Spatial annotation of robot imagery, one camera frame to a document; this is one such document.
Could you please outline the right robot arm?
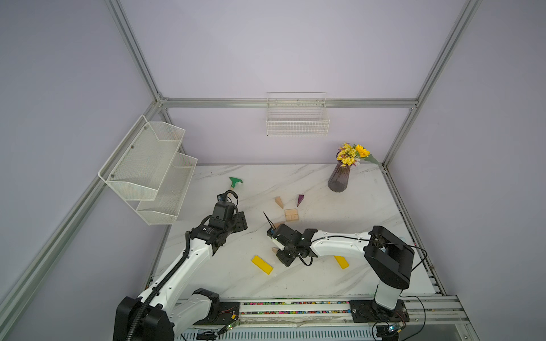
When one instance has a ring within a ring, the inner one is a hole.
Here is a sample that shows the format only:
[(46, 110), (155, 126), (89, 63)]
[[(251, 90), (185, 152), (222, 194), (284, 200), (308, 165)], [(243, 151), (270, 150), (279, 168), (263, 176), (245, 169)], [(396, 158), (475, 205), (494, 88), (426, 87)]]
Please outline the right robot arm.
[(267, 236), (277, 246), (276, 256), (286, 267), (294, 260), (319, 257), (364, 259), (375, 271), (379, 283), (375, 304), (385, 310), (397, 309), (400, 294), (410, 287), (415, 251), (383, 226), (361, 234), (334, 234), (317, 229), (303, 232), (286, 224), (270, 227)]

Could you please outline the wooden rectangular block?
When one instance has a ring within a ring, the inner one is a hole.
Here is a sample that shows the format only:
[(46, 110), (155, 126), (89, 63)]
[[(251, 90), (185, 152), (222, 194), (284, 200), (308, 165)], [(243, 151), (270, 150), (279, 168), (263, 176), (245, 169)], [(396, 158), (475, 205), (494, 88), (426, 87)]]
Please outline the wooden rectangular block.
[(285, 210), (285, 211), (284, 211), (284, 214), (285, 214), (285, 215), (288, 215), (288, 216), (298, 216), (298, 215), (299, 215), (297, 209), (288, 209), (288, 210)]
[(287, 222), (297, 221), (297, 220), (299, 220), (299, 216), (298, 215), (285, 215), (285, 219), (286, 219)]

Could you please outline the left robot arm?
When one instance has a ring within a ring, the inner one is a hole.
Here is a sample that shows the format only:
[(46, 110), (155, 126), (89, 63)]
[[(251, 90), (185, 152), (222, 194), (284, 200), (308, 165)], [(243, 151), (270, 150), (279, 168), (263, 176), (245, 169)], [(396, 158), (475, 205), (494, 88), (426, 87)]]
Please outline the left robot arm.
[(185, 234), (185, 247), (160, 277), (136, 298), (126, 297), (115, 313), (114, 340), (175, 340), (197, 322), (214, 322), (220, 296), (199, 288), (177, 304), (191, 276), (222, 247), (227, 238), (247, 229), (237, 204), (221, 195), (213, 213)]

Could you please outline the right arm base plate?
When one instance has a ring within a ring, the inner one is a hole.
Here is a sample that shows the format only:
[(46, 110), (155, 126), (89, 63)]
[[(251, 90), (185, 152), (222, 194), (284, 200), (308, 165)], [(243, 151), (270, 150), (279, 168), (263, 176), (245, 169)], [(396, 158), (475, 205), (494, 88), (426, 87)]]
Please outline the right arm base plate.
[(407, 323), (410, 321), (403, 300), (398, 299), (393, 310), (378, 305), (373, 299), (349, 301), (354, 323)]

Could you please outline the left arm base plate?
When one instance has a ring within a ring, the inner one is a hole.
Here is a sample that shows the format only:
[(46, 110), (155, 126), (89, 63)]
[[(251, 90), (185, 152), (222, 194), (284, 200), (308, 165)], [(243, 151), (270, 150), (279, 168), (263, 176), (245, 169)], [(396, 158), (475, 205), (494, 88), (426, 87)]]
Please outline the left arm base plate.
[(241, 303), (237, 301), (219, 301), (212, 303), (208, 315), (192, 324), (197, 325), (228, 325), (235, 322), (240, 315)]

